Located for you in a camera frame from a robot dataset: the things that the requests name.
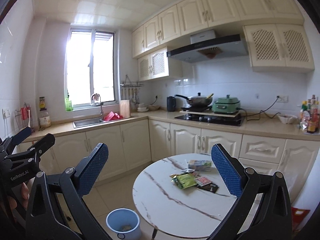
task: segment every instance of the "green electric cooker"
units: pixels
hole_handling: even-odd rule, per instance
[[[218,98],[212,104],[212,111],[217,114],[234,114],[240,109],[240,100],[227,95],[225,98]]]

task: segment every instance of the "green packet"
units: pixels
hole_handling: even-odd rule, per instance
[[[185,189],[187,187],[197,185],[197,183],[195,182],[195,176],[193,176],[191,173],[174,176],[172,178],[172,181],[175,182],[180,189]]]

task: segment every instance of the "drawer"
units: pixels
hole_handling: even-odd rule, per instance
[[[278,164],[276,163],[265,163],[259,161],[253,161],[248,159],[239,158],[239,162],[245,168],[253,168],[257,173],[266,174],[266,175],[273,175],[278,168]]]
[[[240,158],[280,163],[285,139],[243,135]]]

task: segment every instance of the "window frame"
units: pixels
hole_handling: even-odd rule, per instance
[[[114,94],[114,100],[113,101],[105,101],[103,102],[104,106],[112,106],[112,105],[118,105],[119,104],[119,95],[118,95],[118,45],[117,45],[117,32],[116,31],[109,31],[109,30],[103,30],[103,29],[96,29],[96,28],[76,28],[72,27],[69,31],[68,36],[68,42],[70,41],[72,32],[91,32],[91,53],[90,53],[90,62],[88,64],[88,67],[90,68],[90,94],[93,94],[94,87],[93,87],[93,43],[95,40],[95,34],[96,32],[101,33],[109,33],[113,34],[113,94]],[[67,61],[67,50],[66,50],[66,56],[65,56],[65,98],[68,96],[68,83],[67,83],[67,75],[68,75],[68,61]],[[97,108],[100,106],[93,105],[94,101],[91,99],[90,103],[86,104],[78,104],[73,105],[73,110],[82,110],[82,109],[90,109],[90,108]]]

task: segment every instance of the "window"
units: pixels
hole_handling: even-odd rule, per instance
[[[94,103],[98,93],[102,102],[116,102],[113,61],[114,33],[72,30],[67,45],[67,90],[75,108]]]

